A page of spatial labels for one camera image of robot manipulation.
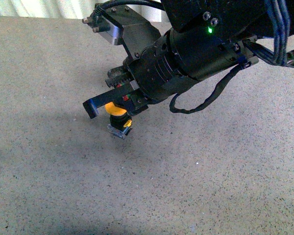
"black cable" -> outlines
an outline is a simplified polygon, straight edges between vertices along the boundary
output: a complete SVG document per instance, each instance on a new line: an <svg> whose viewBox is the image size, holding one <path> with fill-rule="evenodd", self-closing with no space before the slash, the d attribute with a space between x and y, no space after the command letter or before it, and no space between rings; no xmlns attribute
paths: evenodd
<svg viewBox="0 0 294 235"><path fill-rule="evenodd" d="M101 16L106 9L109 9L114 6L128 5L128 4L150 6L150 7L164 11L163 5L160 2L153 1L153 0L110 0L98 5L97 8L95 9L95 13L96 15Z"/></svg>
<svg viewBox="0 0 294 235"><path fill-rule="evenodd" d="M275 64L272 62L273 59L273 52L267 49L266 47L258 44L253 43L251 41L244 41L244 45L251 50L258 58L265 61L267 64L277 66L278 64ZM294 50L289 51L287 53L287 62L286 67L294 68Z"/></svg>
<svg viewBox="0 0 294 235"><path fill-rule="evenodd" d="M207 108L212 102L214 102L219 95L223 92L226 85L229 83L229 81L241 70L244 69L243 65L237 65L231 71L220 81L217 83L214 91L211 93L211 95L199 106L197 106L194 109L191 110L185 110L185 109L177 109L175 107L175 101L180 96L180 94L176 94L173 99L170 102L170 111L172 113L182 113L182 114L193 114L198 111L201 111L205 108Z"/></svg>
<svg viewBox="0 0 294 235"><path fill-rule="evenodd" d="M267 14L271 19L274 37L274 52L255 43L245 43L260 59L270 65L289 66L286 51L291 20L285 0L265 0Z"/></svg>

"screw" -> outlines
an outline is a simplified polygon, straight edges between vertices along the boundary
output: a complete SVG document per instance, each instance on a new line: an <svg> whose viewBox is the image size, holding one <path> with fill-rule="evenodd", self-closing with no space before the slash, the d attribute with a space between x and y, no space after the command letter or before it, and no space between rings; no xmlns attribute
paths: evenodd
<svg viewBox="0 0 294 235"><path fill-rule="evenodd" d="M93 27L93 32L98 33L99 32L99 27Z"/></svg>
<svg viewBox="0 0 294 235"><path fill-rule="evenodd" d="M210 24L211 24L212 27L216 27L218 23L219 23L219 20L217 18L213 18L210 21Z"/></svg>
<svg viewBox="0 0 294 235"><path fill-rule="evenodd" d="M211 17L211 13L209 11L206 11L203 15L202 18L204 19L204 21L209 20Z"/></svg>
<svg viewBox="0 0 294 235"><path fill-rule="evenodd" d="M246 68L248 68L250 66L251 66L251 62L247 62L246 64L243 65L243 68L246 69Z"/></svg>
<svg viewBox="0 0 294 235"><path fill-rule="evenodd" d="M234 51L237 52L239 51L241 48L240 48L240 45L238 45L237 43L235 44L234 46Z"/></svg>
<svg viewBox="0 0 294 235"><path fill-rule="evenodd" d="M88 24L89 20L87 18L82 19L83 24Z"/></svg>

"gray carpet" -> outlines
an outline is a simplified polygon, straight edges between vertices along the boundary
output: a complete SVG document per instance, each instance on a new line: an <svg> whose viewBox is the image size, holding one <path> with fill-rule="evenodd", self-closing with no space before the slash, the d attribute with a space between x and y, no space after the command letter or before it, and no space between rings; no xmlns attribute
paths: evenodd
<svg viewBox="0 0 294 235"><path fill-rule="evenodd" d="M125 57L80 20L0 17L0 235L293 235L294 70L150 106L123 141L82 102Z"/></svg>

